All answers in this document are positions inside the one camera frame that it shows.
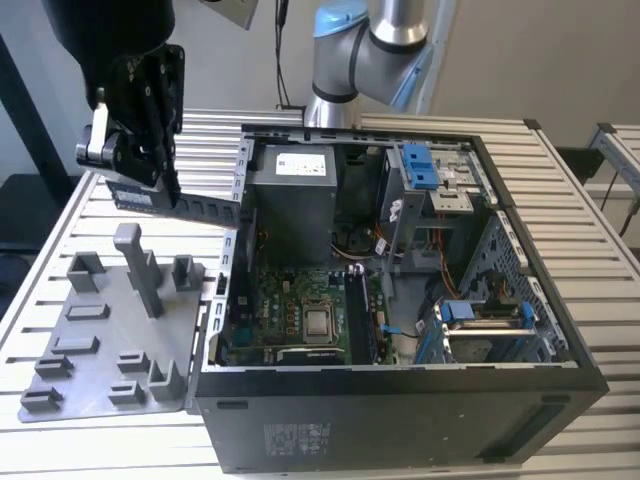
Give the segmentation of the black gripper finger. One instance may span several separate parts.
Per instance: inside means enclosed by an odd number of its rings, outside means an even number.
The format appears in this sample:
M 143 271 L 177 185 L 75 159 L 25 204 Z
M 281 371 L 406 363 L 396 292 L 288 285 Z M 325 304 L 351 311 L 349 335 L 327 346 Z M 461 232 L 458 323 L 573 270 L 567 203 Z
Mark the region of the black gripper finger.
M 118 172 L 151 191 L 154 206 L 170 209 L 180 195 L 175 136 L 182 130 L 185 52 L 163 44 L 124 63 L 125 80 L 116 88 L 113 117 L 122 129 Z
M 96 89 L 95 100 L 91 123 L 84 127 L 76 145 L 76 161 L 95 173 L 120 173 L 125 131 L 111 118 L 103 87 Z

